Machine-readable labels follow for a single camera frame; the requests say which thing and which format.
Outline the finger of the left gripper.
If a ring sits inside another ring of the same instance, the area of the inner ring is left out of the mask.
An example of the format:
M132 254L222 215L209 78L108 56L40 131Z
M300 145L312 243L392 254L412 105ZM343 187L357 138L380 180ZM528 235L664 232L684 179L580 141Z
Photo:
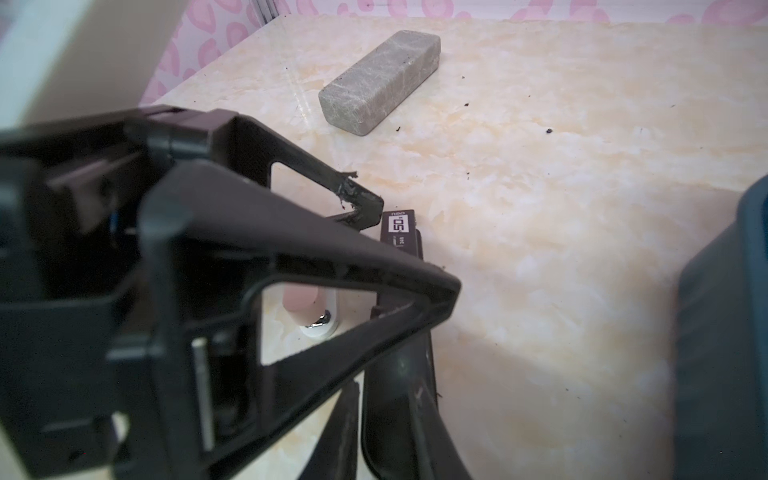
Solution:
M230 479L376 359L448 319L461 284L220 165L175 166L143 198L149 309L111 361L151 371L170 479ZM367 290L405 305L270 365L260 300L282 283Z
M355 172L338 171L256 119L234 111L171 108L149 116L150 157L165 168L204 159L269 189L280 164L351 205L331 219L357 231L377 225L384 200L359 185Z

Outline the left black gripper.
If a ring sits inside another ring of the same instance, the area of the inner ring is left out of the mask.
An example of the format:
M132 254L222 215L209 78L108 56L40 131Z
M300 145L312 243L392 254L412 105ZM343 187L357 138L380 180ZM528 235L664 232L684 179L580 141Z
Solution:
M173 469L145 361L108 357L149 305L136 239L159 179L145 124L168 106L1 133L1 423L34 478Z

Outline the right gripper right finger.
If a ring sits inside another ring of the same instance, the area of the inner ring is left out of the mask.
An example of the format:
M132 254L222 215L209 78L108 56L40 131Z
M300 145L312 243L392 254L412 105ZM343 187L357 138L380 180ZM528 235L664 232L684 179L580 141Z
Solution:
M428 387L424 383L414 383L408 400L419 478L469 480L471 475L452 442Z

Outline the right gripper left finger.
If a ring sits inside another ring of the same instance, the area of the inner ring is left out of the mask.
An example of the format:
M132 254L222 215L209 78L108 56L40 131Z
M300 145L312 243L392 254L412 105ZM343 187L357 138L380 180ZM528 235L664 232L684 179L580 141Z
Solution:
M358 458L359 384L342 389L299 478L355 480Z

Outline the black stapler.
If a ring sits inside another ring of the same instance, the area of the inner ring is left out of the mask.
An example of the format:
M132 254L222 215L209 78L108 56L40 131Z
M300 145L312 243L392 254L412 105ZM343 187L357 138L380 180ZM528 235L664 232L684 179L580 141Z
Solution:
M423 259L422 237L414 210L384 212L380 241ZM370 317L373 319L406 303L400 297L379 293ZM412 337L365 370L361 447L366 464L377 479L419 479L408 395L413 384L420 380L435 393L429 332Z

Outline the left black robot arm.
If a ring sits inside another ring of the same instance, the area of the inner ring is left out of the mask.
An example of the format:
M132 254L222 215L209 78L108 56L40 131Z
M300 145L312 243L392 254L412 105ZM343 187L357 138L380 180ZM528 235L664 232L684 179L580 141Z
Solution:
M9 1L1 424L34 479L464 479L430 332L461 284L352 172L230 110L140 107L183 1Z

